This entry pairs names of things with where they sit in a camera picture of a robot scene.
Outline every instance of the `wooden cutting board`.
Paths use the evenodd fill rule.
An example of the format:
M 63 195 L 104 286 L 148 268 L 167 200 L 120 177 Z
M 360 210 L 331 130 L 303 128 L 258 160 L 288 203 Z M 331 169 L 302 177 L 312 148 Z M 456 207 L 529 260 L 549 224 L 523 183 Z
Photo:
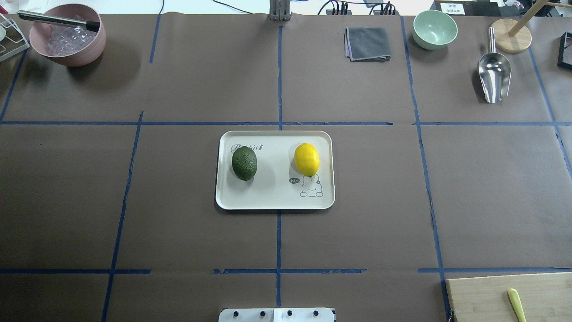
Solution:
M 507 292 L 518 291 L 527 322 L 572 322 L 572 272 L 446 280 L 457 322 L 518 322 Z

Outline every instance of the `green bowl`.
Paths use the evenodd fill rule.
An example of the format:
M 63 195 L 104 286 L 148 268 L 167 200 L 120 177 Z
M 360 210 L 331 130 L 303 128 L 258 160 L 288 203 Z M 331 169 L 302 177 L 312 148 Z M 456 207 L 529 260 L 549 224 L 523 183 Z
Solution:
M 457 37 L 457 24 L 448 14 L 427 10 L 413 20 L 413 39 L 428 50 L 441 49 Z

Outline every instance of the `gray cloth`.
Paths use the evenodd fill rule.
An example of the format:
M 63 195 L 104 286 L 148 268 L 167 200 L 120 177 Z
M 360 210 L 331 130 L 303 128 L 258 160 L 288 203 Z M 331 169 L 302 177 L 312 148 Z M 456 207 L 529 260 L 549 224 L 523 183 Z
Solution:
M 391 59 L 385 28 L 346 28 L 344 42 L 345 56 L 351 61 Z

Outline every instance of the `pink bowl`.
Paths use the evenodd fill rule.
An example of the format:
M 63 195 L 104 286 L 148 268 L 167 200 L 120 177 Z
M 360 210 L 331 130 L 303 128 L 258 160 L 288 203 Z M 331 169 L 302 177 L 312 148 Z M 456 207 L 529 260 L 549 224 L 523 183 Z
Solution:
M 83 49 L 67 56 L 50 56 L 46 51 L 46 44 L 50 39 L 52 25 L 35 22 L 30 30 L 30 45 L 42 56 L 60 65 L 78 67 L 96 60 L 104 51 L 105 28 L 100 15 L 91 7 L 79 4 L 61 5 L 48 10 L 46 14 L 72 19 L 78 15 L 87 21 L 99 21 L 100 30 L 96 37 Z

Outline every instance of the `cartoon character on tray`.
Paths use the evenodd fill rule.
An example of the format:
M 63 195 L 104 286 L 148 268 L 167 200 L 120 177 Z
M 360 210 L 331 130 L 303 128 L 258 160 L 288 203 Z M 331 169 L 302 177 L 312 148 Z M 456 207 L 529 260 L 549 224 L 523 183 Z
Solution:
M 318 174 L 302 177 L 302 192 L 300 193 L 300 197 L 322 197 L 323 195 L 320 176 L 318 176 Z

